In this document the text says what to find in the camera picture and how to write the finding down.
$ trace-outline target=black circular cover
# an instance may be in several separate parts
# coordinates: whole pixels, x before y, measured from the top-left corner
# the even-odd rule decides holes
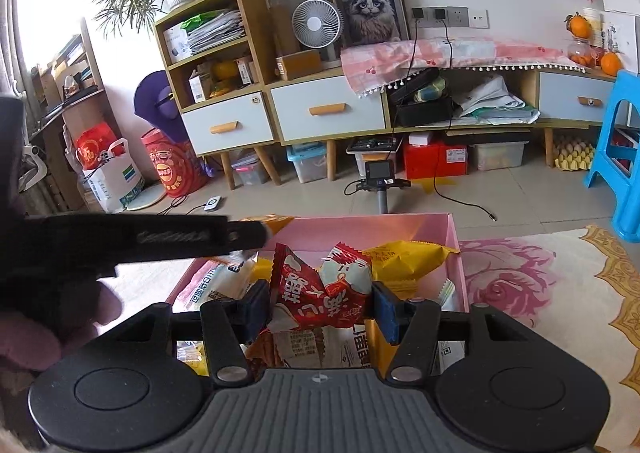
[[[133,451],[174,435],[202,405],[196,373],[149,343],[89,344],[39,376],[29,408],[50,442]]]
[[[501,343],[450,366],[436,383],[444,415],[463,435],[514,452],[592,443],[609,412],[604,381],[576,359]]]

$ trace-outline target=white shopping bag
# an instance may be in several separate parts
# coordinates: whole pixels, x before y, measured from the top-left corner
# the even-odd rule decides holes
[[[124,145],[125,153],[116,156],[113,148]],[[108,150],[108,158],[95,170],[84,170],[85,181],[91,186],[100,206],[107,213],[123,211],[145,186],[145,179],[129,155],[126,139],[117,140]]]

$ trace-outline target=cat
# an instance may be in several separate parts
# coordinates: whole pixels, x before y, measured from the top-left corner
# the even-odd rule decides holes
[[[349,23],[353,45],[401,40],[396,13],[389,0],[351,0]]]

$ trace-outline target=floor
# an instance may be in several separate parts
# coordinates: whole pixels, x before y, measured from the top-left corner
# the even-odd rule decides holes
[[[492,221],[483,211],[445,200],[421,186],[393,189],[388,193],[389,212],[451,212],[459,240],[517,237],[568,231],[597,224],[612,231],[610,218],[616,206],[613,192],[599,180],[586,189],[582,181],[586,172],[560,172],[546,167],[539,147],[528,145],[519,168],[470,171],[438,186],[447,196],[467,203],[480,204],[497,218]],[[344,188],[358,179],[355,162],[338,163],[334,182],[319,180],[300,184],[291,168],[284,173],[284,184],[240,187],[229,191],[223,177],[193,193],[184,204],[172,210],[183,214],[204,204],[211,196],[222,195],[217,211],[234,219],[276,213],[294,216],[373,215],[378,213],[376,194],[358,192],[345,196]],[[170,204],[165,198],[146,212],[158,212]],[[193,213],[204,213],[197,209]],[[640,268],[640,244],[625,243],[637,268]]]

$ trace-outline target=floral carpet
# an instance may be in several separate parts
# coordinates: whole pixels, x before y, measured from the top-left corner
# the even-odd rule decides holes
[[[461,242],[469,303],[490,303],[595,370],[611,409],[597,445],[640,446],[640,274],[596,226]]]

